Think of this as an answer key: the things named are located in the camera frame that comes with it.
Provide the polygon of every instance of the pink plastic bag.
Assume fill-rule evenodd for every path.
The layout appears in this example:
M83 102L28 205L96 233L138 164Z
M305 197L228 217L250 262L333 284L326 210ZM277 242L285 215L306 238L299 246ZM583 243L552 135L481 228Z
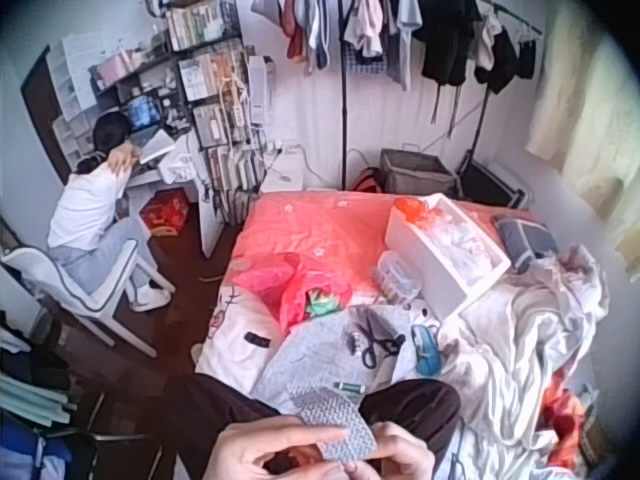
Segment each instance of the pink plastic bag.
M231 282L257 295L288 334L304 321L307 292L320 290L339 298L344 308L351 300L351 286L321 262L298 253L281 253L240 272Z

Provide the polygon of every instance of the hand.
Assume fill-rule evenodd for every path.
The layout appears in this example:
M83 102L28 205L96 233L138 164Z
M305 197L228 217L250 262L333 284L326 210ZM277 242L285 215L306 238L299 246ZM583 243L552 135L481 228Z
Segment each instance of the hand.
M118 176L120 172L132 168L139 159L140 151L138 148L126 141L109 152L107 165L114 175Z
M351 480L431 480L436 457L427 444L395 423L372 427L378 447L367 459L382 460L382 475L365 462L345 465Z
M233 424L218 436L203 480L320 480L344 475L341 464L322 461L316 445L340 441L346 435L342 427L305 425L292 416ZM305 459L299 461L305 465L277 477L269 475L263 468L265 462L286 450Z

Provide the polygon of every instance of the pink bedsheet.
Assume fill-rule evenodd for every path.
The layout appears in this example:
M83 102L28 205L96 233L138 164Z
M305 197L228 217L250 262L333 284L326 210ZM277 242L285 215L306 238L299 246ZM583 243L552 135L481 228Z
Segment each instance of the pink bedsheet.
M322 261L349 282L354 292L376 292L371 270L386 250L384 235L395 195L313 191L269 193L252 207L233 250L242 269L274 253L296 252ZM460 205L499 245L491 216L528 212Z

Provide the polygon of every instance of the black pants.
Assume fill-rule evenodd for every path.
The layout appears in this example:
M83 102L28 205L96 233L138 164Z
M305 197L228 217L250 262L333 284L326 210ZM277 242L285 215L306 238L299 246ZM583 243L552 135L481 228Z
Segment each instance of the black pants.
M201 374L171 379L162 397L164 440L175 447L194 479L204 475L213 445L227 426L279 415L268 405ZM365 396L360 405L360 414L369 425L390 421L424 440L436 457L436 469L455 431L459 410L458 393L436 380L398 382Z

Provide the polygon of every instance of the person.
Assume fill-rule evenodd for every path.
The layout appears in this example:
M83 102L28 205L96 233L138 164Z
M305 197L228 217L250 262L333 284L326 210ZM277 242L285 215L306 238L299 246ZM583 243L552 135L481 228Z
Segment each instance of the person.
M174 377L162 393L161 436L191 478L204 480L430 480L453 437L455 389L405 380L366 395L360 414L377 448L363 461L322 460L317 445L340 441L343 427L304 425L203 374Z
M128 240L135 240L138 255L157 268L141 222L127 217L113 223L116 201L139 160L137 149L127 140L130 134L131 123L124 114L110 112L98 118L93 130L96 152L69 176L49 225L50 257L89 295L103 284ZM163 307L171 300L169 292L151 287L139 267L131 280L132 310Z

